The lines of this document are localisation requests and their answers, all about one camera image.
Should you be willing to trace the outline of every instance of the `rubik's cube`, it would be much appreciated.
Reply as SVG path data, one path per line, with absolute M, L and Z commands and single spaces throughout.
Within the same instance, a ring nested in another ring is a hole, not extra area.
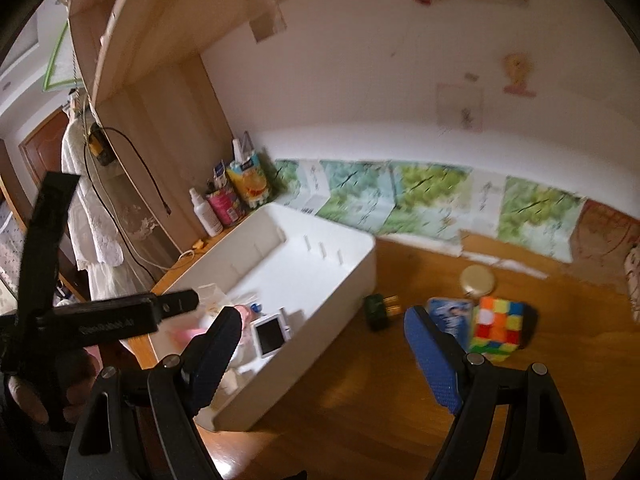
M 469 352 L 503 361 L 520 345 L 524 303 L 484 297 L 476 309 Z

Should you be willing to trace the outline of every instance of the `blue gripper pad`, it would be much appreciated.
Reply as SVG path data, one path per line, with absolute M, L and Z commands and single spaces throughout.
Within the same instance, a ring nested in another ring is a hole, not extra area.
M 457 415 L 462 409 L 458 377 L 445 355 L 416 312 L 414 306 L 404 314 L 404 337 L 438 404 Z

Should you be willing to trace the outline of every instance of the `black cable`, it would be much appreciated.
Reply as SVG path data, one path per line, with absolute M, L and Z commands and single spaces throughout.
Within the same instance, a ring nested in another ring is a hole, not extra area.
M 110 216 L 111 220 L 113 220 L 114 225 L 116 226 L 116 229 L 118 230 L 120 236 L 122 237 L 122 241 L 124 242 L 124 245 L 127 248 L 127 251 L 129 251 L 129 254 L 131 254 L 131 257 L 133 258 L 133 261 L 136 262 L 140 267 L 142 267 L 143 269 L 146 270 L 146 273 L 149 275 L 149 277 L 151 278 L 152 282 L 156 282 L 156 279 L 153 277 L 153 275 L 151 274 L 151 272 L 149 271 L 149 269 L 147 269 L 143 264 L 141 264 L 137 258 L 133 255 L 133 251 L 131 250 L 131 248 L 129 247 L 129 244 L 127 244 L 127 237 L 124 235 L 124 233 L 120 230 L 120 228 L 118 227 L 118 222 L 117 220 L 114 218 L 114 216 L 111 214 L 111 211 L 109 211 L 109 208 L 106 206 L 106 204 L 103 202 L 102 197 L 100 196 L 100 193 L 98 193 L 98 190 L 95 189 L 95 184 L 93 179 L 91 178 L 91 174 L 89 173 L 89 165 L 86 163 L 86 150 L 88 149 L 87 143 L 84 142 L 84 149 L 82 150 L 82 156 L 84 158 L 84 170 L 86 171 L 86 177 L 89 179 L 89 182 L 91 183 L 91 187 L 94 188 L 94 193 L 96 194 L 96 196 L 98 197 L 98 200 L 100 201 L 100 203 L 102 204 L 102 207 L 104 208 L 104 210 L 107 212 L 107 214 Z
M 100 128 L 102 131 L 106 131 L 106 130 L 110 130 L 112 132 L 116 132 L 117 134 L 123 136 L 125 138 L 125 140 L 129 143 L 129 145 L 133 148 L 133 151 L 136 152 L 136 155 L 138 156 L 138 158 L 140 159 L 140 162 L 142 162 L 142 164 L 144 165 L 146 172 L 149 174 L 149 178 L 151 179 L 151 181 L 154 183 L 154 186 L 156 186 L 156 191 L 158 192 L 158 196 L 160 197 L 160 200 L 162 201 L 162 205 L 164 206 L 164 210 L 166 211 L 166 213 L 168 215 L 171 214 L 171 208 L 169 207 L 169 205 L 167 204 L 167 202 L 164 201 L 164 197 L 162 196 L 162 193 L 160 193 L 160 189 L 158 187 L 158 184 L 156 184 L 156 180 L 154 179 L 154 176 L 151 174 L 151 170 L 149 170 L 149 167 L 146 165 L 145 160 L 142 158 L 142 156 L 138 153 L 138 150 L 136 149 L 136 147 L 133 145 L 133 142 L 131 142 L 131 140 L 129 139 L 129 137 L 127 137 L 125 134 L 123 134 L 120 130 L 118 130 L 117 128 L 113 128 L 112 126 L 100 126 L 100 124 L 97 124 L 98 128 Z

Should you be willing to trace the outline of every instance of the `wooden table surface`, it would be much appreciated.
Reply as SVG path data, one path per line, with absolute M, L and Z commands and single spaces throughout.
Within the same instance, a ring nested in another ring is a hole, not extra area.
M 467 260 L 384 240 L 376 252 L 380 293 L 397 294 L 405 306 L 460 296 Z M 170 271 L 154 291 L 186 268 Z M 530 346 L 504 365 L 547 365 L 588 478 L 610 480 L 640 437 L 640 328 L 628 299 L 564 276 L 494 272 L 496 296 L 526 301 L 540 314 Z M 131 343 L 143 367 L 156 363 L 147 337 Z M 505 415 L 496 412 L 478 479 L 491 476 Z M 252 431 L 200 433 L 224 478 L 278 479 L 306 469 L 313 480 L 421 480 L 451 421 L 415 364 L 401 320 L 371 333 L 360 312 Z

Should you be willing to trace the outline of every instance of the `round beige lid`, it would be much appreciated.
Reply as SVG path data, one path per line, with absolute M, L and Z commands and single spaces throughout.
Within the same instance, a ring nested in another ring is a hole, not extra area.
M 460 274 L 460 286 L 467 296 L 481 298 L 494 290 L 495 277 L 486 267 L 481 265 L 468 266 Z

